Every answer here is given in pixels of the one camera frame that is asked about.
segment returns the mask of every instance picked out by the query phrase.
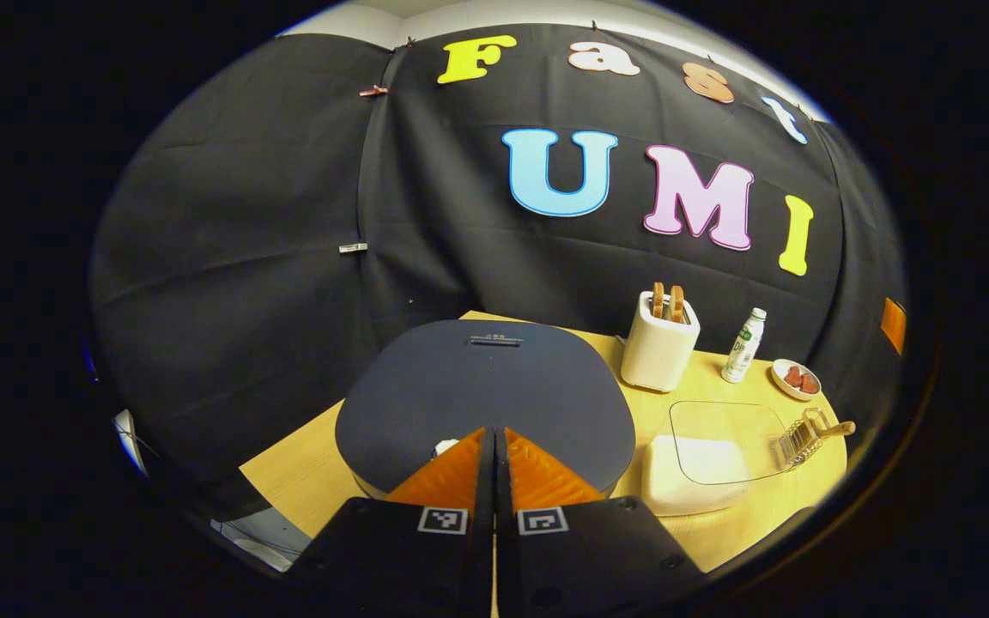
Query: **bottle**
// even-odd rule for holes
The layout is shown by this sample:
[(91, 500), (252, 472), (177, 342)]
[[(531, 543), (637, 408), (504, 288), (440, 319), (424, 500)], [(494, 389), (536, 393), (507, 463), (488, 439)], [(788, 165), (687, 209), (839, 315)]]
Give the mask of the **bottle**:
[(743, 329), (735, 337), (735, 345), (731, 347), (731, 355), (727, 356), (727, 363), (723, 365), (723, 371), (719, 375), (727, 382), (738, 384), (743, 382), (746, 376), (746, 369), (750, 368), (750, 361), (754, 359), (754, 352), (761, 343), (761, 334), (765, 331), (766, 313), (764, 309), (755, 306), (750, 317), (743, 324)]

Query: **white container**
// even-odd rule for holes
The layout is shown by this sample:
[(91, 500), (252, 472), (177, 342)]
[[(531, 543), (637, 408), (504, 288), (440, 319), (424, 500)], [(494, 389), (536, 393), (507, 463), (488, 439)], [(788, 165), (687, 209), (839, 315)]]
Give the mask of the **white container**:
[[(621, 377), (634, 386), (670, 392), (682, 382), (682, 374), (700, 335), (700, 322), (686, 300), (682, 301), (680, 322), (652, 316), (652, 297), (652, 292), (640, 294), (628, 344), (624, 347), (624, 360), (621, 360)], [(670, 304), (669, 294), (664, 301), (666, 305)]]
[(757, 352), (758, 344), (761, 343), (765, 322), (765, 310), (755, 306), (753, 312), (750, 312), (750, 317), (746, 319), (746, 324), (743, 324), (743, 328), (735, 337), (735, 344), (731, 345), (731, 355), (727, 356), (727, 362), (719, 372), (727, 382), (735, 384), (743, 382), (746, 369), (750, 368), (750, 362), (754, 360), (754, 352)]

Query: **blue letter u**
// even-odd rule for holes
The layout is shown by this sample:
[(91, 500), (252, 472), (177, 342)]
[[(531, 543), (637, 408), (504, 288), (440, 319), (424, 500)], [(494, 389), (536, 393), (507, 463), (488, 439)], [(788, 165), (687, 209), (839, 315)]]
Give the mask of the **blue letter u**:
[(545, 129), (503, 134), (502, 143), (510, 146), (510, 192), (521, 206), (541, 215), (587, 215), (609, 195), (609, 149), (616, 146), (616, 137), (599, 130), (580, 130), (570, 137), (582, 148), (582, 186), (573, 193), (549, 185), (549, 146), (558, 141)]

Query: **orange letter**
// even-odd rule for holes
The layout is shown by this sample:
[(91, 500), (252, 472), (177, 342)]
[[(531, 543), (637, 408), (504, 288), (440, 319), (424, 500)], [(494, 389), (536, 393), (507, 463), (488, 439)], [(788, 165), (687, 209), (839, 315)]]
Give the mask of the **orange letter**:
[(480, 68), (476, 63), (479, 60), (487, 66), (497, 63), (499, 58), (502, 58), (502, 49), (499, 45), (514, 47), (517, 44), (517, 39), (503, 34), (486, 36), (483, 39), (459, 40), (445, 45), (444, 50), (448, 52), (448, 66), (444, 75), (437, 78), (437, 83), (459, 82), (462, 79), (476, 79), (487, 75), (486, 68)]
[(694, 93), (721, 103), (735, 100), (735, 94), (725, 85), (727, 78), (719, 71), (695, 63), (683, 64), (682, 70), (686, 73), (686, 86)]

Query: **small plate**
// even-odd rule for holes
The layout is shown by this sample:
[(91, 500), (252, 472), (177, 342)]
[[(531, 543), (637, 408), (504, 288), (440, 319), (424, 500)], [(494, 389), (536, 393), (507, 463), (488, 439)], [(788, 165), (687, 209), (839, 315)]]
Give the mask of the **small plate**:
[[(785, 376), (788, 375), (788, 369), (790, 367), (799, 367), (801, 375), (811, 375), (811, 379), (814, 380), (814, 383), (816, 383), (816, 388), (819, 388), (819, 391), (814, 391), (813, 394), (807, 394), (807, 392), (803, 392), (799, 388), (790, 386), (787, 382), (785, 382)], [(801, 400), (801, 402), (809, 402), (823, 391), (823, 383), (819, 382), (819, 376), (816, 376), (808, 367), (804, 367), (804, 365), (801, 365), (793, 360), (777, 359), (773, 361), (773, 381), (774, 384), (786, 393), (786, 395), (797, 398)]]

